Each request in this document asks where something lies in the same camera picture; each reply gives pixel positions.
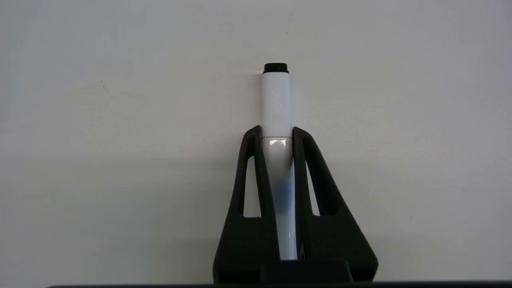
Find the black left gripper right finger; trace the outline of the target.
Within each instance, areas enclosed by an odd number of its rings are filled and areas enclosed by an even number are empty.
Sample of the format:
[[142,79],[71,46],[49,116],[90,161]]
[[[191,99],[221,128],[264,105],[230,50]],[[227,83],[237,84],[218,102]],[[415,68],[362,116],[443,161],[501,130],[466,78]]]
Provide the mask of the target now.
[[293,166],[299,261],[325,281],[371,282],[378,259],[344,201],[314,138],[294,127]]

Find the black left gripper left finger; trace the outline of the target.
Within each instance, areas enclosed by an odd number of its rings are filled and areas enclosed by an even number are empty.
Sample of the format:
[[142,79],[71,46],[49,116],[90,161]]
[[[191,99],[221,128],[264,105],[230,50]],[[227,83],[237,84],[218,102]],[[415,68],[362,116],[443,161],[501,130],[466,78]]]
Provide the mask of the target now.
[[[254,159],[260,217],[245,217],[248,161]],[[214,283],[260,283],[261,269],[280,260],[274,199],[262,145],[262,127],[245,132],[232,198],[213,261]]]

